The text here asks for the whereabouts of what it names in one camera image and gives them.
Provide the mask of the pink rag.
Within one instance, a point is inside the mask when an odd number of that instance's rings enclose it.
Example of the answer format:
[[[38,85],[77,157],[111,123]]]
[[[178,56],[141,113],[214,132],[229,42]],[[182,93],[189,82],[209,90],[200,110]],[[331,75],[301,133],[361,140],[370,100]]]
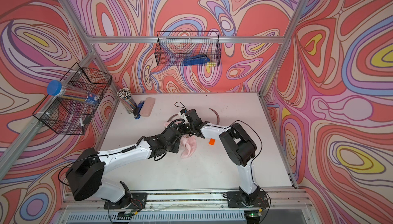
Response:
[[[171,146],[167,152],[179,153],[181,152],[181,159],[190,158],[197,149],[197,140],[195,135],[184,134],[180,130],[181,137]]]

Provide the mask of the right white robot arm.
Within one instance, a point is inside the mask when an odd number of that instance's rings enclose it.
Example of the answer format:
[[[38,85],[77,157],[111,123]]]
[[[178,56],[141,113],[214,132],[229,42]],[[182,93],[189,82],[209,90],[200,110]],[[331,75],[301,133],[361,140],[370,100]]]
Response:
[[[195,109],[182,109],[179,116],[186,121],[186,134],[222,143],[228,157],[238,167],[241,180],[239,191],[243,196],[251,197],[259,192],[251,166],[252,160],[256,157],[257,146],[239,120],[229,126],[203,122]]]

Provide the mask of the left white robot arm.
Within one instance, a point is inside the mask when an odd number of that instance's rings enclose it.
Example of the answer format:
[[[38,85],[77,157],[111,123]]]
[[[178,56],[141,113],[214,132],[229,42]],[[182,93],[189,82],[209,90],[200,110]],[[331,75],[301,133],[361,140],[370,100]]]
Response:
[[[98,197],[111,203],[128,205],[132,197],[124,182],[105,179],[104,176],[127,164],[157,159],[169,152],[178,153],[182,133],[167,127],[158,135],[141,137],[137,143],[108,151],[86,149],[66,172],[68,185],[75,201]]]

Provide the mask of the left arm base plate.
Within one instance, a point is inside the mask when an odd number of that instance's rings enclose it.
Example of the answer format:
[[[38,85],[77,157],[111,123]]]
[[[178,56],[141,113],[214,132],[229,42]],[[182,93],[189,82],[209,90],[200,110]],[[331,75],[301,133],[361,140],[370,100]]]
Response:
[[[116,203],[106,201],[104,209],[115,210],[115,209],[131,209],[131,210],[143,210],[146,206],[148,194],[146,192],[132,192],[127,193],[121,200]]]

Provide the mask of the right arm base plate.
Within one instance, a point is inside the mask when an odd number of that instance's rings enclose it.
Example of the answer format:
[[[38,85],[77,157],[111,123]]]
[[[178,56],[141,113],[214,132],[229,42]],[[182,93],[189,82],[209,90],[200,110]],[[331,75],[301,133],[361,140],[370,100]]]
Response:
[[[242,191],[230,191],[223,194],[227,200],[229,208],[260,208],[269,207],[269,198],[264,191],[255,191],[252,194],[246,194]]]

